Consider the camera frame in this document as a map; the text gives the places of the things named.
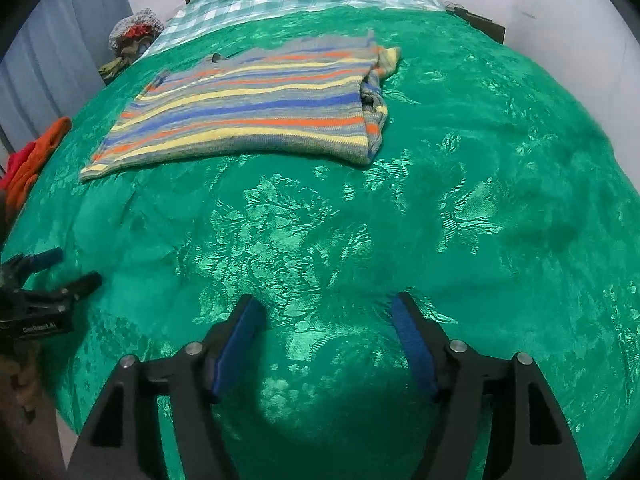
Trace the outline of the person's left hand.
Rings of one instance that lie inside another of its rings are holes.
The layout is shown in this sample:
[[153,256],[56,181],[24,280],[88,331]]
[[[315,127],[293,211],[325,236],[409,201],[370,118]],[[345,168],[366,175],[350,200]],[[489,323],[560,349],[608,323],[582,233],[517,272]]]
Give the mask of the person's left hand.
[[42,398],[38,368],[39,346],[35,341],[17,341],[1,356],[1,413],[21,413],[28,422],[36,416]]

